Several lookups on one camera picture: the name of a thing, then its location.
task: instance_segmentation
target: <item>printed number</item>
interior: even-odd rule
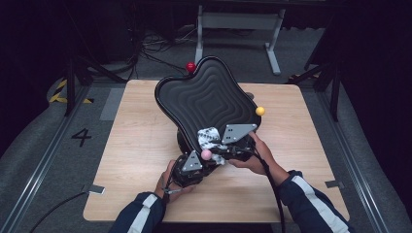
[[[73,135],[72,139],[82,139],[82,141],[80,142],[80,147],[82,147],[83,144],[85,143],[85,140],[91,138],[91,136],[87,136],[87,133],[88,133],[88,129],[84,128],[79,133]]]

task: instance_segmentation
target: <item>yellow ball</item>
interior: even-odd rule
[[[258,116],[263,116],[264,115],[264,108],[263,107],[257,107],[256,113]]]

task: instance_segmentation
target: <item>pink ball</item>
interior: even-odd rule
[[[210,160],[212,158],[212,153],[209,150],[203,150],[201,156],[204,160]]]

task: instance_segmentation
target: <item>wavy ridged surface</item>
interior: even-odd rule
[[[192,78],[166,78],[156,89],[159,107],[199,152],[197,131],[200,129],[215,127],[222,137],[227,124],[259,126],[261,122],[255,113],[256,104],[216,57],[201,60]]]

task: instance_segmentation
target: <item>black sleeve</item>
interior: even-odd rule
[[[279,194],[301,232],[355,232],[327,196],[303,180],[301,172],[290,174],[279,185]]]
[[[141,232],[151,233],[163,220],[165,207],[153,192],[139,193],[119,214],[110,233]]]

